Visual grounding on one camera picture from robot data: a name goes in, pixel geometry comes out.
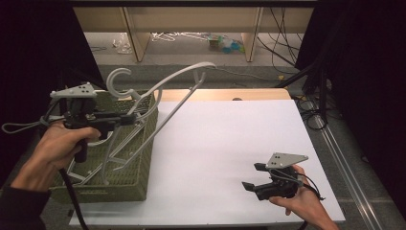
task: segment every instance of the green basket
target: green basket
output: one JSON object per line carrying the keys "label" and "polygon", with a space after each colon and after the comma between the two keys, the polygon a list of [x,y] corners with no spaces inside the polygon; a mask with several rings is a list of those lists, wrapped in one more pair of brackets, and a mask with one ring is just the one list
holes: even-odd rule
{"label": "green basket", "polygon": [[[97,109],[106,111],[128,111],[134,105],[131,100],[117,101],[114,100],[108,92],[98,92]],[[151,109],[155,104],[153,96],[146,98],[141,104],[144,110]],[[128,159],[131,152],[135,152],[150,134],[156,128],[158,118],[158,109],[147,117],[147,123],[144,128],[115,156],[122,159]],[[113,144],[112,150],[118,146],[122,140],[133,130],[134,126],[122,126],[116,141]],[[86,176],[92,170],[96,169],[102,163],[104,154],[108,148],[110,140],[97,145],[89,147],[87,153],[87,160],[84,163],[76,164],[72,172]],[[119,202],[119,201],[142,201],[147,198],[147,184],[149,177],[149,166],[152,154],[151,141],[147,147],[139,153],[139,155],[132,160],[126,169],[118,172],[112,170],[122,166],[122,164],[108,162],[105,171],[105,178],[109,182],[108,185],[102,183],[102,172],[98,172],[84,185],[74,185],[78,200],[80,203],[94,203],[94,202]],[[71,199],[66,191],[61,176],[55,180],[51,188],[52,198],[61,203],[70,203]]]}

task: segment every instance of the wrist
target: wrist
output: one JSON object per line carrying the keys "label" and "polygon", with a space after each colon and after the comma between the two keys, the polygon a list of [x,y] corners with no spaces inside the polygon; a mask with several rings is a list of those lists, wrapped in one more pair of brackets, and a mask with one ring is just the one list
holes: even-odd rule
{"label": "wrist", "polygon": [[330,218],[324,221],[320,221],[318,224],[315,225],[317,229],[320,230],[338,230],[337,224],[332,221]]}
{"label": "wrist", "polygon": [[11,184],[15,189],[47,192],[54,181],[57,168],[49,163],[27,161]]}

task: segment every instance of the white table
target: white table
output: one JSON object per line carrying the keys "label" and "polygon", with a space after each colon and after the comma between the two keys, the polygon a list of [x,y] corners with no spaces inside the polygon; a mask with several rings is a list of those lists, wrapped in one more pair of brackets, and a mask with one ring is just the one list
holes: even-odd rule
{"label": "white table", "polygon": [[[176,102],[161,103],[158,124]],[[273,152],[304,154],[300,163],[320,189],[331,218],[345,220],[305,125],[291,100],[186,102],[154,140],[146,201],[81,204],[98,226],[218,227],[301,222],[258,201],[241,181],[269,183]],[[79,224],[73,217],[71,224]]]}

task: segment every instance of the white wire hanger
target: white wire hanger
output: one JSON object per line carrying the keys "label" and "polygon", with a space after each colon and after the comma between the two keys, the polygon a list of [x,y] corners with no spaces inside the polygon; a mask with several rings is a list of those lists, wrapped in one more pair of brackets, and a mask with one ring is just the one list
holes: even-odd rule
{"label": "white wire hanger", "polygon": [[175,41],[174,36],[178,36],[179,33],[151,33],[152,41],[165,40],[165,41]]}
{"label": "white wire hanger", "polygon": [[[112,149],[113,143],[116,141],[118,134],[121,131],[121,126],[116,128],[112,133],[109,134],[109,138],[111,139],[109,142],[109,145],[107,147],[106,152],[104,153],[104,159],[101,164],[98,165],[98,167],[92,171],[90,171],[89,174],[86,176],[79,175],[75,172],[73,172],[74,167],[75,167],[75,161],[72,161],[69,168],[67,169],[68,175],[76,178],[79,180],[79,185],[86,184],[92,177],[94,177],[98,172],[101,171],[101,179],[103,184],[108,185],[109,182],[107,181],[105,177],[106,173],[106,165],[109,162],[115,162],[121,164],[120,167],[114,169],[113,171],[122,171],[128,167],[128,165],[136,159],[138,155],[143,152],[143,150],[146,148],[146,146],[153,140],[155,135],[164,127],[164,125],[170,120],[170,118],[176,113],[176,111],[184,104],[184,102],[194,93],[194,91],[199,88],[202,83],[204,82],[204,79],[206,79],[206,73],[203,72],[200,76],[198,75],[197,69],[201,67],[206,67],[206,66],[212,66],[216,68],[216,66],[211,63],[211,62],[200,62],[195,65],[189,66],[187,68],[184,68],[182,70],[179,70],[172,75],[169,75],[168,77],[164,78],[157,84],[155,84],[151,89],[149,89],[146,93],[139,95],[134,89],[129,89],[126,92],[118,92],[114,86],[113,86],[113,81],[116,79],[119,75],[131,75],[131,71],[125,68],[119,68],[110,73],[110,75],[107,78],[106,81],[106,86],[108,89],[108,92],[118,98],[118,99],[123,99],[123,98],[128,98],[131,97],[134,100],[134,105],[128,110],[127,114],[132,114],[132,113],[137,113],[137,121],[138,123],[134,126],[132,131],[127,135],[124,140],[114,149]],[[163,86],[175,78],[176,76],[188,72],[190,70],[193,70],[193,78],[194,78],[194,86],[191,87],[188,92],[188,94],[179,102],[179,104],[172,110],[172,112],[163,120],[163,122],[155,128],[155,130],[147,137],[147,139],[144,141],[144,143],[134,152],[131,152],[129,154],[129,157],[127,159],[119,158],[116,157],[117,154],[143,129],[143,127],[146,125],[147,118],[154,112],[155,109],[157,109],[159,103],[161,102],[162,98],[162,92],[163,92]],[[158,90],[158,96],[156,99],[156,103],[153,105],[153,107],[146,113],[141,114],[138,110],[140,107],[140,104],[148,98],[149,96],[153,95],[155,90]]]}

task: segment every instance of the white hook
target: white hook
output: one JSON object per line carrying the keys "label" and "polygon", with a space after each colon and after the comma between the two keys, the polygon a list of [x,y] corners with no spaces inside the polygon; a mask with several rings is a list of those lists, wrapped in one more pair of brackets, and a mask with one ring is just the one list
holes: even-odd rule
{"label": "white hook", "polygon": [[116,98],[123,99],[123,98],[127,98],[127,97],[131,96],[131,97],[133,97],[133,99],[139,100],[141,98],[141,96],[134,89],[129,89],[126,92],[121,93],[114,88],[113,81],[120,74],[131,75],[131,70],[125,69],[125,68],[119,68],[119,69],[113,70],[108,75],[107,81],[106,81],[106,86],[107,86],[108,92],[110,92],[110,94]]}

